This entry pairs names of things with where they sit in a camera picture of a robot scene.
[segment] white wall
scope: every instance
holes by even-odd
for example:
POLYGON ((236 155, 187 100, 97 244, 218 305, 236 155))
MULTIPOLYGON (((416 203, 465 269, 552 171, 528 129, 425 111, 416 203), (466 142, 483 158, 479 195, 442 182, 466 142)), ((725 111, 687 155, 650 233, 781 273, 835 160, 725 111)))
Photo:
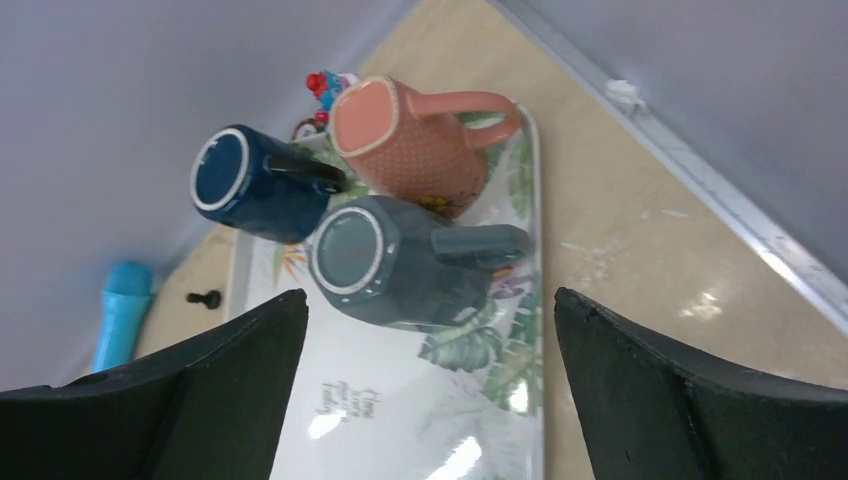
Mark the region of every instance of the white wall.
POLYGON ((504 0, 535 9, 848 282, 848 3, 504 0))
POLYGON ((110 266, 161 278, 208 228, 187 174, 210 134, 288 135, 305 75, 355 67, 412 3, 2 0, 0 390, 72 378, 110 266))

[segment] countertop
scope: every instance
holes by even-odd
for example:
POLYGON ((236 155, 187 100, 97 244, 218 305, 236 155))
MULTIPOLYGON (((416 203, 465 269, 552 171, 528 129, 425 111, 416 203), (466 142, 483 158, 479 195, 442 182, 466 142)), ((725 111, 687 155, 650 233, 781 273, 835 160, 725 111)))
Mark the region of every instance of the countertop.
MULTIPOLYGON (((848 388, 848 339, 485 1, 423 0, 360 74, 390 75, 424 93, 497 92, 539 124, 548 478, 592 478, 553 328, 560 286, 727 360, 848 388)), ((216 227, 174 271, 137 355, 220 324, 222 309, 184 297, 226 290, 232 233, 216 227)))

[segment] mug handle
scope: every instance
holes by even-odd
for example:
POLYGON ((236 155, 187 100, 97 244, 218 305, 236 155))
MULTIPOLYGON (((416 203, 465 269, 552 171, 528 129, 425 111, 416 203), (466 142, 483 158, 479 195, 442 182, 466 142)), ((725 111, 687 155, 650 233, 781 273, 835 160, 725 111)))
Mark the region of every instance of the mug handle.
POLYGON ((518 108, 510 99, 497 93, 418 93, 409 95, 407 100, 412 115, 416 118, 476 111, 500 112, 506 115, 500 122, 486 128, 463 127, 465 143, 474 150, 507 141, 521 126, 518 108))
POLYGON ((499 270, 531 250, 530 235, 513 225, 437 228, 430 243, 440 262, 474 270, 499 270))
POLYGON ((316 178, 319 180, 321 188, 329 194, 347 190, 347 176, 343 171, 332 165, 283 156, 269 157, 266 165, 271 173, 305 175, 316 178))

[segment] tray rim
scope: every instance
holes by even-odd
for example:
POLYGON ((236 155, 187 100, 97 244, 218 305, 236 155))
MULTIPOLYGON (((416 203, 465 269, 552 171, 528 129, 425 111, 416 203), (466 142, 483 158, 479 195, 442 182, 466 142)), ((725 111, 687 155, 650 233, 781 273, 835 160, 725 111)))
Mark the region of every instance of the tray rim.
MULTIPOLYGON (((515 106, 518 108, 519 113, 521 114, 522 120, 527 124, 527 132, 529 133, 530 143, 533 148, 533 209, 536 214, 534 217, 534 222, 532 225, 532 235, 534 239, 535 250, 533 252, 534 258, 534 268, 539 274, 539 294, 542 297, 542 324, 544 326, 544 322, 546 321, 545 308, 544 308, 544 292, 545 292, 545 276, 544 270, 542 266, 544 265, 544 238, 542 237, 542 153, 541 153, 541 140, 539 138, 539 128, 536 120, 530 114, 530 112, 522 106, 520 103, 515 100, 512 101, 515 106)), ((301 140, 296 141, 300 145, 303 145, 311 150, 318 150, 323 148, 326 145, 324 142, 324 137, 326 137, 326 133, 320 133, 318 135, 313 135, 311 137, 303 138, 301 140)), ((230 251, 230 270, 227 278, 227 288, 225 290, 226 296, 224 302, 224 312, 221 317, 221 323, 228 322, 233 318, 244 313, 244 306, 247 304, 247 284, 250 278, 250 257, 253 252, 253 243, 256 240, 256 237, 244 232, 242 230, 236 230, 233 235, 233 247, 230 251), (245 288, 236 288, 235 285, 245 286, 245 288)), ((541 338, 541 362, 542 367, 544 368, 545 360, 544 360, 544 352, 545 352, 545 329, 542 328, 542 333, 540 334, 541 338)), ((542 388, 543 392, 547 381, 543 375, 542 377, 542 388)), ((538 435, 535 435, 533 451, 532 455, 533 462, 529 466, 528 469, 528 480, 543 480, 545 478, 545 411, 547 407, 547 402, 544 401, 544 397, 542 400, 542 408, 539 410, 539 414, 536 416, 536 428, 538 431, 538 435)))

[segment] gray mug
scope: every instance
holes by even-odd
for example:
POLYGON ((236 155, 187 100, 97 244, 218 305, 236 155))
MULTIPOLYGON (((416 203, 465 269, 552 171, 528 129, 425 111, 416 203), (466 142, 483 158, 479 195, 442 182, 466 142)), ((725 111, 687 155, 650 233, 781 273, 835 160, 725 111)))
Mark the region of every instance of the gray mug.
POLYGON ((518 227, 451 226, 377 195, 327 212, 314 239, 309 269, 330 304, 398 328, 463 325, 485 305, 493 273, 530 251, 518 227))

